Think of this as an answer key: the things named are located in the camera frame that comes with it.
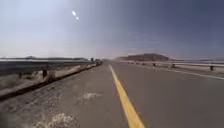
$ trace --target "asphalt road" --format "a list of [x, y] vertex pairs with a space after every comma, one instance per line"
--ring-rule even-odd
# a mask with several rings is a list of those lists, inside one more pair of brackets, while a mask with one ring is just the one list
[[146, 128], [222, 128], [223, 99], [220, 75], [105, 62], [0, 103], [0, 118], [8, 127], [128, 128], [136, 112]]

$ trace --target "sky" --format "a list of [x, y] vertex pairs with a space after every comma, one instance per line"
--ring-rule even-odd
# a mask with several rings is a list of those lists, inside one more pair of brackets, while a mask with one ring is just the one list
[[0, 57], [224, 58], [223, 0], [1, 0]]

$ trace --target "metal guardrail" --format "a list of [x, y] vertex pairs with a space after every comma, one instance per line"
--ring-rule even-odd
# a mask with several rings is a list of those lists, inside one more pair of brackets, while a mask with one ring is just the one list
[[209, 67], [211, 71], [214, 70], [214, 67], [224, 68], [223, 61], [126, 61], [128, 63], [135, 64], [152, 64], [152, 66], [159, 65], [169, 65], [172, 68], [175, 68], [176, 65], [185, 65], [185, 66], [199, 66], [199, 67]]
[[98, 62], [83, 60], [0, 60], [0, 76], [14, 73], [47, 71], [59, 67], [97, 64]]

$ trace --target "yellow line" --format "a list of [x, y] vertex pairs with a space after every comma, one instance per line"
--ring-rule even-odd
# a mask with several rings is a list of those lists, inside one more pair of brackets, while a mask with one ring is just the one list
[[135, 111], [133, 105], [131, 104], [124, 88], [122, 87], [121, 82], [118, 80], [118, 77], [111, 66], [110, 66], [110, 70], [112, 72], [114, 82], [117, 87], [117, 91], [121, 100], [121, 104], [123, 106], [126, 118], [128, 120], [129, 127], [130, 128], [145, 128], [137, 112]]

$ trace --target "hill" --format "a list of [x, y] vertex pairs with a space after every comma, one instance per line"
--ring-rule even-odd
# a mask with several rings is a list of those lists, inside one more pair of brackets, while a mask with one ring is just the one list
[[135, 60], [135, 61], [166, 61], [170, 60], [169, 57], [155, 54], [155, 53], [145, 53], [137, 55], [129, 55], [124, 57], [118, 57], [117, 60]]
[[16, 60], [83, 60], [88, 61], [86, 58], [68, 58], [68, 57], [45, 57], [45, 58], [38, 58], [35, 56], [27, 56], [27, 57], [13, 57], [13, 58], [0, 58], [0, 59], [16, 59]]

